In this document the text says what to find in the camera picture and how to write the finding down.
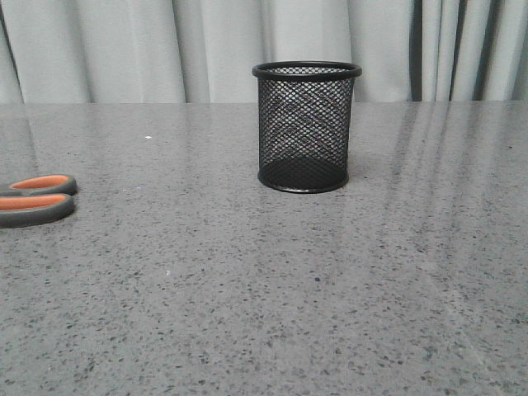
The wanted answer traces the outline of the grey and orange scissors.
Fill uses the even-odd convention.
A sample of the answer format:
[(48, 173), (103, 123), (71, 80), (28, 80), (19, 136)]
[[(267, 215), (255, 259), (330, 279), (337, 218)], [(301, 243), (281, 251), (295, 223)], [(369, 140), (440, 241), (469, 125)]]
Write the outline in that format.
[(1, 227), (46, 224), (74, 211), (77, 182), (71, 175), (49, 174), (1, 185)]

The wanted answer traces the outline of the black mesh pen bucket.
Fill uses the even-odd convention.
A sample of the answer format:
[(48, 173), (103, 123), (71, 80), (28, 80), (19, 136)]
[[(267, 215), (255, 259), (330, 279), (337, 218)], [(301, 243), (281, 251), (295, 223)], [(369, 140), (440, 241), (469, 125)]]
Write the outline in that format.
[(278, 191), (344, 186), (352, 93), (360, 66), (282, 61), (252, 69), (258, 85), (259, 181)]

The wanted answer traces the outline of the light grey curtain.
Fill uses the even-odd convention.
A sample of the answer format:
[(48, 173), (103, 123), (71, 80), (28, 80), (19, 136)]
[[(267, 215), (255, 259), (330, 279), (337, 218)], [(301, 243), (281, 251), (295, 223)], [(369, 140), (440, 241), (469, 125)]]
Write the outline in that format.
[(362, 67), (357, 101), (524, 100), (524, 1), (4, 1), (2, 103), (251, 102), (255, 64)]

